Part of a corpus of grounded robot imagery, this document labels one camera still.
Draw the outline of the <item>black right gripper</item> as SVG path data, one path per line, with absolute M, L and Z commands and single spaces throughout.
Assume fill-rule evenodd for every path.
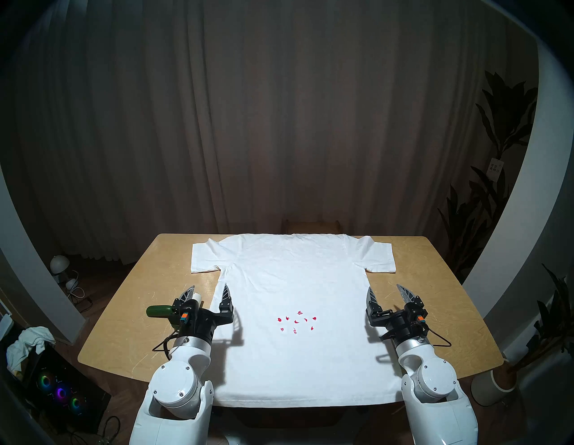
M 404 309 L 396 312 L 383 310 L 378 304 L 371 287 L 366 295 L 366 314 L 370 326 L 383 327 L 386 332 L 379 337 L 381 342 L 403 343 L 414 339 L 418 343 L 428 343 L 427 310 L 422 307 L 422 300 L 409 289 L 397 284 L 397 289 L 406 303 Z

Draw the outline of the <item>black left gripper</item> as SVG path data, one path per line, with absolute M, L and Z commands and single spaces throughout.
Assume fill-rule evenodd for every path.
M 219 313 L 190 305 L 188 301 L 193 299 L 194 292 L 195 286 L 192 285 L 177 299 L 177 305 L 188 306 L 178 308 L 177 313 L 173 315 L 173 327 L 178 337 L 194 337 L 212 343 L 216 328 L 234 321 L 234 307 L 229 287 L 224 284 Z

